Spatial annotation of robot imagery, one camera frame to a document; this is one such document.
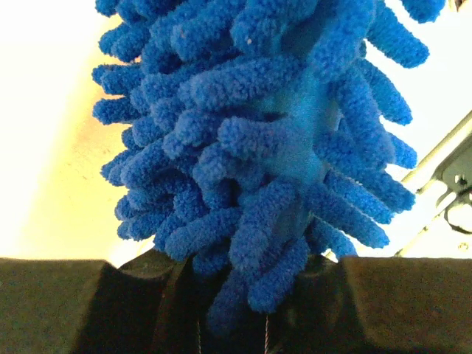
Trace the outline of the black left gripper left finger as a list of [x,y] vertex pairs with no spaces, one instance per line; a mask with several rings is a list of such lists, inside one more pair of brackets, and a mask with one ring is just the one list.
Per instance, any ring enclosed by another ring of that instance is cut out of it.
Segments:
[[196,353],[189,264],[1,260],[3,353]]

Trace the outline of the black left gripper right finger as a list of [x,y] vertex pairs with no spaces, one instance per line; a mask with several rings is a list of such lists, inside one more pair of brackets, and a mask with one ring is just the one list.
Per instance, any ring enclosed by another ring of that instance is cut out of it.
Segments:
[[469,353],[471,262],[312,257],[269,337],[284,353]]

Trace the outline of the blue microfiber duster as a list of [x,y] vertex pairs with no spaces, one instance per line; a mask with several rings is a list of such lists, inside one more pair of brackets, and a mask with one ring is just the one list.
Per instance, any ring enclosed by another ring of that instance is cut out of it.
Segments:
[[124,123],[102,176],[125,187],[125,240],[152,239],[201,277],[229,276],[206,315],[225,336],[244,310],[270,313],[312,254],[381,249],[415,198],[386,171],[417,155],[385,122],[409,105],[367,60],[406,69],[428,47],[384,1],[97,1],[120,17],[92,72],[93,109]]

